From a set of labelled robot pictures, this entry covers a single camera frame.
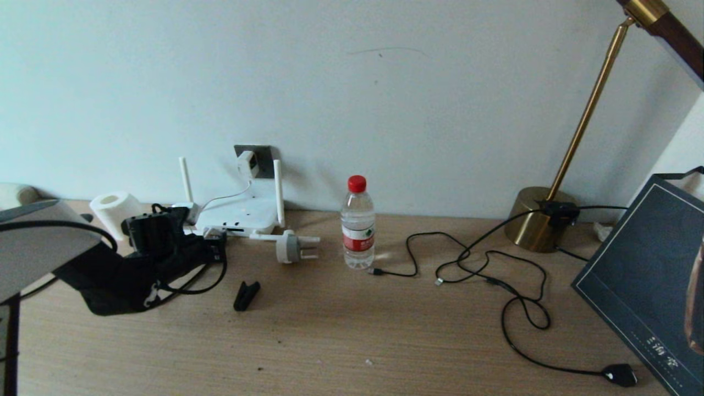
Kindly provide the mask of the grey wall socket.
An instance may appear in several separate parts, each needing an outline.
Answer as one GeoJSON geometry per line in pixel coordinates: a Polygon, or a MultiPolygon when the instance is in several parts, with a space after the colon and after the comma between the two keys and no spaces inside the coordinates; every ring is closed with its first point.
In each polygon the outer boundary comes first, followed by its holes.
{"type": "Polygon", "coordinates": [[[255,179],[273,179],[274,166],[271,146],[268,145],[234,145],[236,157],[245,150],[256,153],[259,173],[255,179]]]}

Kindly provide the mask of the brass desk lamp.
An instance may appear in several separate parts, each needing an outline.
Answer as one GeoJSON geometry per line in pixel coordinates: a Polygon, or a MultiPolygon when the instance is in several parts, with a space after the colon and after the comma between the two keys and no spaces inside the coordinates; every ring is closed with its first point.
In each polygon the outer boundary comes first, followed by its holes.
{"type": "MultiPolygon", "coordinates": [[[[579,118],[570,145],[566,148],[560,166],[549,187],[526,187],[519,191],[509,217],[504,223],[505,235],[514,245],[535,252],[553,252],[565,235],[567,228],[548,225],[548,216],[541,213],[538,201],[571,201],[573,196],[560,191],[561,185],[573,162],[603,90],[608,82],[619,52],[631,26],[656,38],[662,47],[681,63],[681,67],[704,92],[704,45],[696,38],[666,5],[666,0],[616,0],[623,10],[624,20],[619,23],[607,47],[601,69],[593,84],[584,110],[579,118]]],[[[615,210],[615,206],[579,206],[586,210],[615,210]]]]}

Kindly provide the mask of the dark teal paper bag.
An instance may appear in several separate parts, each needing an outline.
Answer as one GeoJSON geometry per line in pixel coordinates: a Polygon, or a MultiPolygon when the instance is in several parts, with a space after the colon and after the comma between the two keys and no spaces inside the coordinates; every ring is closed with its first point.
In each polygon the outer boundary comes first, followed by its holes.
{"type": "Polygon", "coordinates": [[[684,336],[704,235],[704,166],[653,174],[571,284],[672,396],[704,396],[704,356],[684,336]]]}

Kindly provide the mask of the white toilet paper roll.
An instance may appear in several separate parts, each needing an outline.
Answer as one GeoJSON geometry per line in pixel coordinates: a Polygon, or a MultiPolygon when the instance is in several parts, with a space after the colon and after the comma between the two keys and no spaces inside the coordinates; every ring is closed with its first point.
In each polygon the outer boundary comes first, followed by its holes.
{"type": "Polygon", "coordinates": [[[90,201],[90,208],[117,240],[125,240],[121,223],[130,217],[143,214],[144,205],[127,191],[113,191],[90,201]]]}

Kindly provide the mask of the black block on lamp base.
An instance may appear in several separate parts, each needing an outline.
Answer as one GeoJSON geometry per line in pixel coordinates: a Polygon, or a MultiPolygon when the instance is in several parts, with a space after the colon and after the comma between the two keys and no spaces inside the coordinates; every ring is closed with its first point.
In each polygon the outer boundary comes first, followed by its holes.
{"type": "Polygon", "coordinates": [[[553,228],[574,224],[581,210],[571,201],[538,201],[539,211],[548,216],[548,225],[553,228]]]}

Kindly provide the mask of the white wifi router with antennas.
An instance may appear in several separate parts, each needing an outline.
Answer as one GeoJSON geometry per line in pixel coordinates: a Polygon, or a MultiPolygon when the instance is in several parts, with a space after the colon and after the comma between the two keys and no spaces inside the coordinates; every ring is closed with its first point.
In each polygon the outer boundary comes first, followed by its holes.
{"type": "MultiPolygon", "coordinates": [[[[193,201],[185,158],[179,160],[187,201],[193,201]]],[[[184,223],[181,228],[194,235],[203,231],[226,231],[228,236],[254,239],[267,239],[275,228],[284,229],[282,161],[274,159],[273,166],[273,179],[245,179],[247,186],[244,190],[217,196],[199,205],[201,210],[196,225],[184,223]]]]}

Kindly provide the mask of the white round plug adapter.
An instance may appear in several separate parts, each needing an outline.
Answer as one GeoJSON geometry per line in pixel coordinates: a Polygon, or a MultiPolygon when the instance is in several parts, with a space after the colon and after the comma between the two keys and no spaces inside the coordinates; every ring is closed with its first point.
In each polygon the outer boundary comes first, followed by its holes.
{"type": "Polygon", "coordinates": [[[319,244],[319,236],[301,236],[292,230],[285,230],[275,243],[277,261],[289,264],[317,259],[319,244]]]}

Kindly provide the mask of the clear water bottle red cap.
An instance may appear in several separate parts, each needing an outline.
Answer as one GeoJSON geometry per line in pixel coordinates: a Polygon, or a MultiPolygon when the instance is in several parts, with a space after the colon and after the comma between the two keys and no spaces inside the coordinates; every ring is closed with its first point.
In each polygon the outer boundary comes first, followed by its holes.
{"type": "Polygon", "coordinates": [[[347,188],[340,211],[344,261],[349,268],[366,271],[375,258],[375,206],[365,177],[350,176],[347,188]]]}

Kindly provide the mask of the small black plastic clip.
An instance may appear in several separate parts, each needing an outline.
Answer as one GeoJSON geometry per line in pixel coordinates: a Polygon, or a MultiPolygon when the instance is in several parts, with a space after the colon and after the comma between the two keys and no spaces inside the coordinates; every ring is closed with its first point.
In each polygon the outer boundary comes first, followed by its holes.
{"type": "Polygon", "coordinates": [[[246,311],[260,290],[261,283],[259,283],[259,281],[254,281],[251,285],[245,281],[242,281],[233,302],[234,311],[246,311]]]}

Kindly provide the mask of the white power adapter with cable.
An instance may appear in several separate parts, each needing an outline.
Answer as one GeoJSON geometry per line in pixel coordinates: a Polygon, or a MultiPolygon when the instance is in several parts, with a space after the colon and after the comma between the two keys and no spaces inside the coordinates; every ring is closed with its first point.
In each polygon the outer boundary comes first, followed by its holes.
{"type": "Polygon", "coordinates": [[[254,180],[259,173],[259,162],[256,153],[251,150],[242,151],[236,158],[236,166],[239,175],[248,180],[254,180]]]}

